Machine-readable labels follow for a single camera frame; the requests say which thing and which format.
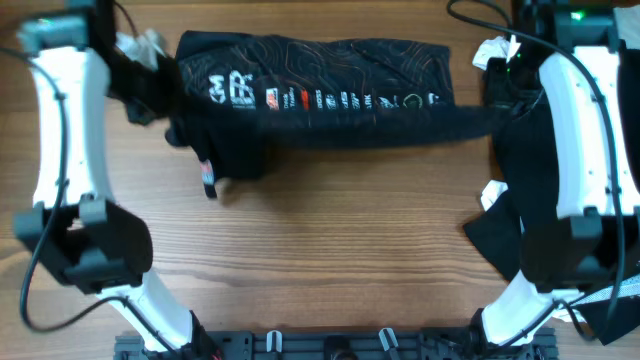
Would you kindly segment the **black orange printed cycling jersey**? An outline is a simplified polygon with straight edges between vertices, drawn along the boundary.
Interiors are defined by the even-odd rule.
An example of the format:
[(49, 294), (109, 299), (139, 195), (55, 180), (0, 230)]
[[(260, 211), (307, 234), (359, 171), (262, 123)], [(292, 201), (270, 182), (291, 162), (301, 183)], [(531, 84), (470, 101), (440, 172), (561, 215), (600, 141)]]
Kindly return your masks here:
[(504, 110), (456, 104), (449, 56), (410, 40), (188, 31), (176, 52), (184, 98), (166, 140), (193, 149), (214, 197), (220, 179), (260, 178), (273, 147), (428, 145), (506, 123)]

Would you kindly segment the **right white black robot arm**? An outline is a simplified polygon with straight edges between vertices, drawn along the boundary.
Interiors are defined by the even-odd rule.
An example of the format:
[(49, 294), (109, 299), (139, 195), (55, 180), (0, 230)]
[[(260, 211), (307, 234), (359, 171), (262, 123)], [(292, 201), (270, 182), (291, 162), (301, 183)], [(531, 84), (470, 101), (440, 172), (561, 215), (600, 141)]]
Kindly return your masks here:
[(508, 284), (470, 330), (492, 354), (560, 315), (609, 344), (639, 324), (637, 54), (608, 6), (515, 1), (504, 19), (484, 101), (509, 114), (493, 137), (506, 188), (465, 230)]

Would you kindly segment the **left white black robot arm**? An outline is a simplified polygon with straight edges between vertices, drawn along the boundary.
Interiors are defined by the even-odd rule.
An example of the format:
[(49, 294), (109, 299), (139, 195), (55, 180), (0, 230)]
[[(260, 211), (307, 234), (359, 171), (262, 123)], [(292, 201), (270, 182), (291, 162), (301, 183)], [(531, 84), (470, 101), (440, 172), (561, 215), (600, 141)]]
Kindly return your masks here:
[(113, 1), (71, 1), (25, 20), (17, 56), (31, 69), (40, 117), (40, 169), (33, 207), (15, 236), (64, 286), (111, 304), (139, 332), (140, 356), (197, 359), (213, 345), (196, 316), (153, 271), (150, 232), (119, 206), (105, 158), (105, 101), (121, 101), (146, 125), (173, 114), (183, 89), (159, 38), (119, 46)]

